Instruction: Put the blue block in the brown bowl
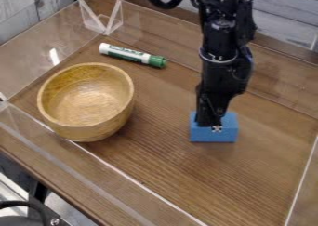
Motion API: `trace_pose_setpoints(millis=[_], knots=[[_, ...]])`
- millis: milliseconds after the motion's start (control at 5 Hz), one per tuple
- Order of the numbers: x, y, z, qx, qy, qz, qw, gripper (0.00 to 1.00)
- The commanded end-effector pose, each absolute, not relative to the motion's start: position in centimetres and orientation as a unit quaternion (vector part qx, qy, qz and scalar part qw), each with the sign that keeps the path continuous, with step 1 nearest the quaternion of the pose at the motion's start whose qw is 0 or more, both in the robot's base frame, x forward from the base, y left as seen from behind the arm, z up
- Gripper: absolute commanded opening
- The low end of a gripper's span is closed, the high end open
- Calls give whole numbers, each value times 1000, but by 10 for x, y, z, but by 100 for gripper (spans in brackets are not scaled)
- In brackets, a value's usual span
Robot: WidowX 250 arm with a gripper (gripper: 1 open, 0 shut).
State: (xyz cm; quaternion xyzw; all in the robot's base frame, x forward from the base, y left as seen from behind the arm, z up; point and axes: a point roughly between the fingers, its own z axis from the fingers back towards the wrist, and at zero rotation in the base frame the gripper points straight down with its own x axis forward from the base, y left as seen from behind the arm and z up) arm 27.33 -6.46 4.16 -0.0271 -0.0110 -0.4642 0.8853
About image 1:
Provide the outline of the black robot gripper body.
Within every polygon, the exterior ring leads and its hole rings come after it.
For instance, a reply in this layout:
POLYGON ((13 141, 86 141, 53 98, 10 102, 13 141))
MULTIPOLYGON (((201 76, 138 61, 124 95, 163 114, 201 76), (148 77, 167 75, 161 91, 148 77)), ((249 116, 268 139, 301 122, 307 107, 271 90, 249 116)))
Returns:
POLYGON ((196 91, 213 113, 224 113, 231 99, 244 93, 252 71, 253 57, 248 47, 237 50, 237 56, 228 63, 203 62, 201 81, 196 91))

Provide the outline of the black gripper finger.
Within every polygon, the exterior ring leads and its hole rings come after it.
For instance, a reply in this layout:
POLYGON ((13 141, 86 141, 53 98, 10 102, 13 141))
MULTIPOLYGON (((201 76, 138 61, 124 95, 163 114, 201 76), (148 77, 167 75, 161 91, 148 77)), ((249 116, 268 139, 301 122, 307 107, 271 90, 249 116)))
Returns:
POLYGON ((211 109, 211 125, 205 126, 209 127, 212 131, 221 131, 223 126, 221 126, 221 118, 224 117, 224 109, 217 108, 216 110, 211 109))
POLYGON ((196 99, 196 123, 200 127, 211 125, 211 108, 208 104, 208 97, 200 94, 196 99))

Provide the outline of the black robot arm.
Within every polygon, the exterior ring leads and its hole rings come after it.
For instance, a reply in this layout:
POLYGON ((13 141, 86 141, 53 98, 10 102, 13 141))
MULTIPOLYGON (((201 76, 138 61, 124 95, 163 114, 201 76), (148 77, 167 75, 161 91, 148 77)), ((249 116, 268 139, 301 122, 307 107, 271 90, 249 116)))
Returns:
POLYGON ((244 92, 253 70, 252 53, 247 47, 256 31, 253 0, 191 2, 199 9, 203 32, 195 121, 200 127, 220 132, 229 101, 244 92))

